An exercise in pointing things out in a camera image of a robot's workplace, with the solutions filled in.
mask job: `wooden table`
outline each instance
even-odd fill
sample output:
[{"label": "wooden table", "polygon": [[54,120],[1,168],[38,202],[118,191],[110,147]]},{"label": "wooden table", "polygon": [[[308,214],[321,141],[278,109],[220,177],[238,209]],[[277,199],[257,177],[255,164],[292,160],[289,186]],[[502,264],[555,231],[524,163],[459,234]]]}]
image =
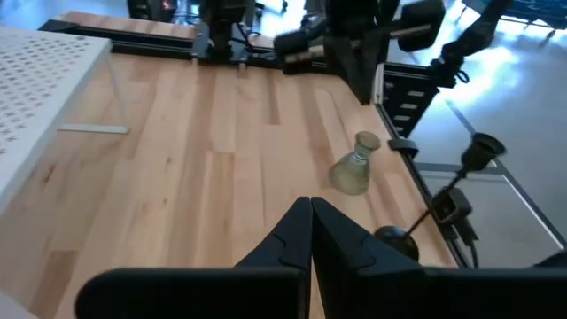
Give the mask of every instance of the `wooden table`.
[{"label": "wooden table", "polygon": [[[83,25],[193,36],[189,27],[77,12]],[[361,130],[391,139],[338,78],[113,55],[128,136],[58,133],[0,217],[0,290],[40,318],[71,318],[77,291],[109,268],[231,267],[298,196],[322,196],[367,230],[407,227],[425,204],[397,152],[372,156],[366,195],[327,180]],[[71,120],[113,121],[101,70]],[[415,232],[424,265],[454,267],[433,220]],[[322,318],[312,293],[312,318]]]}]

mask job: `glass flask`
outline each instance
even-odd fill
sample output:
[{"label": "glass flask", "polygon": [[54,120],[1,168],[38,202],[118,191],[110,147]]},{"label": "glass flask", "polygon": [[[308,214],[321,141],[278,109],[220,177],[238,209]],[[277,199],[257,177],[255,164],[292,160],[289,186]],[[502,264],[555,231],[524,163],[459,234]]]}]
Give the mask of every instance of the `glass flask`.
[{"label": "glass flask", "polygon": [[348,153],[329,171],[330,183],[347,195],[361,195],[369,188],[370,154],[380,147],[380,139],[362,131],[356,134],[354,152]]}]

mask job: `black bracket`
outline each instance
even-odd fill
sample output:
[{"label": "black bracket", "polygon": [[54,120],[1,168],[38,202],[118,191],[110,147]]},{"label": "black bracket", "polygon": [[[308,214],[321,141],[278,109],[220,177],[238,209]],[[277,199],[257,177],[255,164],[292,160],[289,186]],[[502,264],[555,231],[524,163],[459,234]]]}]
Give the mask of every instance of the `black bracket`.
[{"label": "black bracket", "polygon": [[388,146],[390,146],[391,150],[398,151],[404,155],[409,155],[411,159],[419,153],[416,142],[406,138],[391,139],[388,141]]}]

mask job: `gray floor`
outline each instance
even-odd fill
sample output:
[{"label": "gray floor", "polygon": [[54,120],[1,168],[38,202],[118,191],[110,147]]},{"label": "gray floor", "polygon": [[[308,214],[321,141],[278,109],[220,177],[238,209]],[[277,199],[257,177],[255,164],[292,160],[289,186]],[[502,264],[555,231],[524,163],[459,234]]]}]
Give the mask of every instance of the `gray floor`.
[{"label": "gray floor", "polygon": [[[303,15],[302,0],[288,0],[283,16],[265,14],[260,30],[275,35],[295,28]],[[263,1],[280,8],[281,0]],[[128,16],[126,0],[0,0],[0,24],[37,28],[45,20],[75,10]],[[444,43],[453,41],[476,17],[472,10],[462,17],[462,4],[447,8],[436,44],[412,55],[392,43],[390,61],[429,65]],[[524,267],[557,251],[542,220],[549,220],[567,237],[567,33],[557,32],[544,42],[548,30],[501,21],[493,46],[467,58],[463,69],[471,82],[443,89],[419,122],[411,139],[420,153],[419,167],[452,170],[473,130],[493,134],[508,147],[499,175],[476,175],[460,187],[474,207],[471,222],[480,235],[478,252],[484,267]],[[423,171],[435,191],[451,174]],[[524,189],[529,198],[522,198]],[[541,211],[542,218],[535,213]]]}]

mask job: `white tabletop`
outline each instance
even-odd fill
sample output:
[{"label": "white tabletop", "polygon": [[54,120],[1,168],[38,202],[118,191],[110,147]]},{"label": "white tabletop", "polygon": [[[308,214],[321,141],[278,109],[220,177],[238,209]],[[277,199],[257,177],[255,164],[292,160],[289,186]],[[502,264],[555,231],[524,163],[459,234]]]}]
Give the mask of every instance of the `white tabletop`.
[{"label": "white tabletop", "polygon": [[110,48],[108,39],[0,27],[0,215]]}]

